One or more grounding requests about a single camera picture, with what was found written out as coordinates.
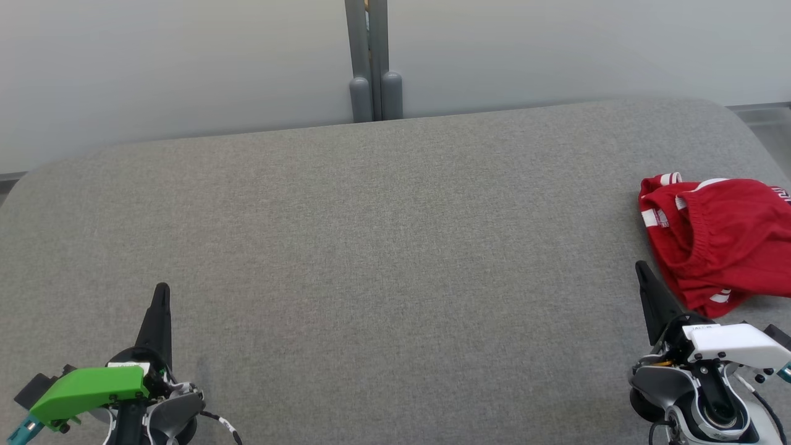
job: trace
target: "gray padded table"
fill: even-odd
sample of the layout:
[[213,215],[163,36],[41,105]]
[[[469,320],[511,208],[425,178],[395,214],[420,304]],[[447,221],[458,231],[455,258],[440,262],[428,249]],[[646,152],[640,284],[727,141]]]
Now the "gray padded table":
[[[789,187],[730,111],[630,99],[118,146],[0,207],[0,425],[130,346],[172,287],[176,375],[248,444],[645,443],[640,180]],[[791,301],[726,321],[791,331]],[[791,388],[764,389],[791,419]],[[100,444],[89,416],[37,443]],[[233,443],[201,419],[193,443]]]

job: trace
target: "red shirt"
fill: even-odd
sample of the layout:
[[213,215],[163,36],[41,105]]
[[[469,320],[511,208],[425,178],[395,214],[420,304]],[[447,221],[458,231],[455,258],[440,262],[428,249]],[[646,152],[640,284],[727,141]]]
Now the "red shirt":
[[752,179],[646,178],[640,210],[660,271],[689,309],[720,317],[750,295],[791,297],[791,197]]

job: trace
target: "white wall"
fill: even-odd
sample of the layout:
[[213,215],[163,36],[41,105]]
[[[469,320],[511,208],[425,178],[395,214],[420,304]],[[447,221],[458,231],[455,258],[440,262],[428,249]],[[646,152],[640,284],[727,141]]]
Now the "white wall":
[[352,121],[342,0],[0,0],[0,173]]
[[788,0],[391,0],[406,117],[633,93],[791,101]]

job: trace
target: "black cable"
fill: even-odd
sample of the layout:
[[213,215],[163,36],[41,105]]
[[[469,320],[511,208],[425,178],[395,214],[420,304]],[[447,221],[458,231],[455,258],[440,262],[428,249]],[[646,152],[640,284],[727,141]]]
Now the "black cable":
[[768,403],[766,403],[766,400],[764,400],[763,397],[761,397],[761,394],[758,394],[758,391],[753,391],[752,395],[754,395],[755,398],[757,398],[758,401],[761,402],[761,405],[763,405],[763,407],[766,409],[769,415],[772,416],[772,420],[774,420],[774,426],[777,427],[778,434],[780,435],[780,441],[783,442],[783,445],[788,445],[788,442],[785,441],[785,432],[783,431],[783,424],[780,423],[780,419],[778,418],[778,415],[774,413],[774,410],[772,409],[771,406],[769,406]]
[[657,429],[659,425],[671,427],[673,426],[673,423],[667,420],[657,420],[656,422],[652,423],[651,429],[648,430],[648,445],[653,445],[653,430]]
[[210,419],[215,419],[217,422],[220,422],[222,424],[222,426],[228,428],[228,431],[230,431],[231,434],[233,434],[233,440],[235,440],[237,442],[237,445],[242,445],[242,439],[239,437],[239,433],[237,432],[237,429],[234,428],[230,424],[230,422],[228,422],[226,419],[218,416],[217,414],[209,413],[208,411],[201,411],[200,415],[209,417]]

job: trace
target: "robotic arm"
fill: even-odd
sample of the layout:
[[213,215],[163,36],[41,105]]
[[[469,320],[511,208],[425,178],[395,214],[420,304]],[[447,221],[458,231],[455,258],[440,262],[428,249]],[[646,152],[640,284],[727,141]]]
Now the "robotic arm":
[[203,409],[203,392],[176,380],[172,371],[170,288],[159,283],[132,348],[116,354],[104,367],[66,365],[60,377],[38,374],[14,398],[28,417],[7,439],[25,445],[44,429],[67,433],[69,422],[90,412],[109,425],[104,445],[187,445],[196,417],[220,421],[241,445],[236,430],[222,417]]
[[[780,420],[736,371],[751,372],[757,383],[774,375],[787,380],[791,337],[774,325],[761,331],[746,322],[720,325],[685,313],[644,261],[636,269],[653,350],[630,370],[630,401],[641,417],[653,422],[649,443],[653,430],[665,425],[671,445],[785,445]],[[760,405],[736,394],[735,381]]]

